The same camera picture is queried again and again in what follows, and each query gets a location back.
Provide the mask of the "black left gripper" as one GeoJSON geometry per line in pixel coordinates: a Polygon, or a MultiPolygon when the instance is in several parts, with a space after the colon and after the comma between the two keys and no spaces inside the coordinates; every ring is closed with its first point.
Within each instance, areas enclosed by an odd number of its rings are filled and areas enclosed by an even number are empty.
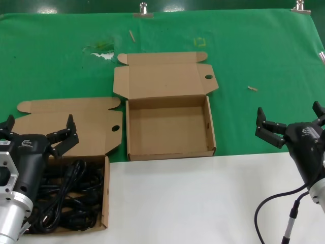
{"type": "Polygon", "coordinates": [[[5,150],[18,170],[13,191],[34,201],[50,154],[59,158],[79,143],[76,125],[70,114],[65,129],[47,134],[46,137],[41,134],[12,134],[14,124],[15,118],[10,114],[0,127],[1,139],[10,141],[5,150]]]}

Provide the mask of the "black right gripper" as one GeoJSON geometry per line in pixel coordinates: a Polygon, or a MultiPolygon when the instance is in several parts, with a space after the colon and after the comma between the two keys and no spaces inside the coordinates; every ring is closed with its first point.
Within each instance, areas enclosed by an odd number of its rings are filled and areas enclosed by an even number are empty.
{"type": "Polygon", "coordinates": [[[255,131],[255,136],[276,148],[281,149],[286,144],[307,188],[324,178],[324,140],[320,136],[325,124],[325,108],[315,101],[312,109],[317,116],[313,122],[287,126],[268,121],[263,109],[259,107],[255,131]]]}

